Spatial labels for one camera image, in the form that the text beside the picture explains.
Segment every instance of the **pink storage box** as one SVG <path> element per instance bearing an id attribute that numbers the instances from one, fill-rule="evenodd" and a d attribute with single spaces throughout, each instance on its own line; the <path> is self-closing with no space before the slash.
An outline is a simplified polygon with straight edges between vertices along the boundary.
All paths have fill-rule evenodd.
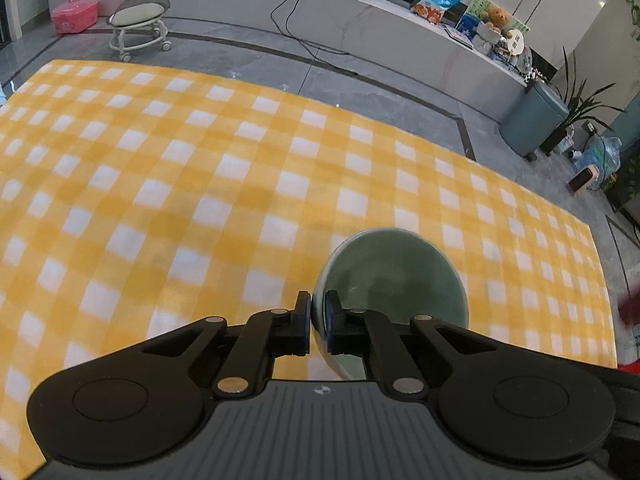
<path id="1" fill-rule="evenodd" d="M 98 0 L 69 0 L 56 7 L 51 21 L 58 34 L 77 34 L 98 22 Z"/>

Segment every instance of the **trash can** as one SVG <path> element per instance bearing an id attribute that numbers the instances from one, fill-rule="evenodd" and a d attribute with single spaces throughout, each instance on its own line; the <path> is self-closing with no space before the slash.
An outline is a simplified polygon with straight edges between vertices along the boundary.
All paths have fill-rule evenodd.
<path id="1" fill-rule="evenodd" d="M 569 115 L 562 99 L 538 81 L 500 125 L 500 134 L 520 156 L 532 153 Z"/>
<path id="2" fill-rule="evenodd" d="M 456 269 L 434 245 L 411 231 L 379 227 L 345 240 L 318 277 L 312 320 L 318 347 L 329 366 L 349 380 L 365 379 L 362 360 L 326 352 L 324 294 L 336 290 L 343 309 L 368 308 L 393 323 L 409 324 L 429 314 L 468 327 L 465 288 Z"/>

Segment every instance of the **trash can lid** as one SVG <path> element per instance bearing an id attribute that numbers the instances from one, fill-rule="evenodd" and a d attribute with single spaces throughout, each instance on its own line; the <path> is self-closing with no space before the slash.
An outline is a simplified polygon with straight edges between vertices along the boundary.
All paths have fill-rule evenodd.
<path id="1" fill-rule="evenodd" d="M 551 87 L 543 81 L 538 81 L 534 86 L 536 92 L 542 97 L 546 103 L 555 110 L 564 119 L 569 115 L 569 109 L 566 107 L 562 99 L 556 94 Z"/>

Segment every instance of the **green bowl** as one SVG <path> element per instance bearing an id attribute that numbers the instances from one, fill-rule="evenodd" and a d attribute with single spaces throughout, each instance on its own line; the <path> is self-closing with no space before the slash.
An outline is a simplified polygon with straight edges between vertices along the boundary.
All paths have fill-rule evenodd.
<path id="1" fill-rule="evenodd" d="M 346 379 L 364 379 L 364 367 L 360 358 L 326 352 L 322 298 L 328 290 L 338 291 L 343 308 L 377 310 L 393 323 L 409 324 L 413 316 L 429 314 L 468 327 L 464 286 L 438 248 L 399 228 L 356 233 L 331 255 L 312 299 L 318 346 L 329 366 Z"/>

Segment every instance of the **snack bag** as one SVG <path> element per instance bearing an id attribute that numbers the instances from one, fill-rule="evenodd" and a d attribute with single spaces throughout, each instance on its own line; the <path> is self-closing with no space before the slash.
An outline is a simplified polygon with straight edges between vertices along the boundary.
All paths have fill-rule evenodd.
<path id="1" fill-rule="evenodd" d="M 460 0 L 418 0 L 411 10 L 431 23 L 440 23 L 442 15 Z"/>

